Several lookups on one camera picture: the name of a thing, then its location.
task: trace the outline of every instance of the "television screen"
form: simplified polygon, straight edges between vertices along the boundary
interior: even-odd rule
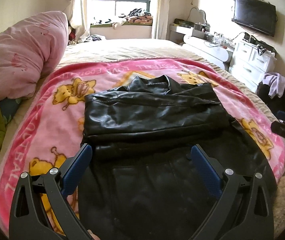
[[[263,34],[275,36],[276,7],[260,0],[235,0],[233,22]]]

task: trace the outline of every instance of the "bed sheet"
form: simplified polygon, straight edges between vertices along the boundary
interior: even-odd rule
[[[243,83],[236,80],[228,72],[222,70],[212,63],[209,63],[196,54],[183,49],[179,45],[166,40],[108,40],[72,45],[67,47],[65,54],[56,70],[62,68],[65,65],[73,63],[113,62],[131,58],[145,59],[159,57],[187,58],[210,65],[221,76],[223,76],[231,83],[235,84],[255,104],[255,106],[268,117],[270,121],[276,120],[274,115],[261,101],[261,99],[252,93]],[[44,80],[45,79],[39,80],[36,91],[39,90]],[[23,101],[13,120],[7,126],[6,136],[0,152],[0,164],[17,128],[22,122],[25,113],[28,111],[32,101],[33,98]]]

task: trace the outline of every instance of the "black leather jacket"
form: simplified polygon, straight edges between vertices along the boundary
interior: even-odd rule
[[[94,155],[79,184],[80,219],[102,240],[184,240],[213,206],[190,160],[199,144],[224,168],[276,181],[257,144],[209,83],[136,77],[86,96],[83,143]]]

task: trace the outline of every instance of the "curtain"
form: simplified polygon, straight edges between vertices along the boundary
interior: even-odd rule
[[[83,42],[90,34],[89,0],[70,0],[66,15],[76,29],[76,40]]]
[[[151,37],[165,40],[168,30],[169,0],[156,0],[154,5],[150,5],[150,12],[154,16]]]

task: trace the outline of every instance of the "silver bolt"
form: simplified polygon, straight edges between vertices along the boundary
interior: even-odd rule
[[[234,174],[234,171],[232,169],[226,169],[225,173],[228,175],[232,175],[232,174]]]
[[[52,168],[52,169],[49,171],[49,173],[50,173],[51,175],[55,175],[55,174],[57,174],[57,172],[58,172],[58,169],[57,169],[57,168]]]
[[[261,175],[261,173],[259,173],[259,172],[257,172],[257,173],[255,174],[255,176],[256,176],[257,179],[261,179],[261,178],[262,178],[262,175]]]
[[[27,172],[23,172],[22,174],[20,174],[20,177],[22,179],[26,178],[28,176],[28,173]]]

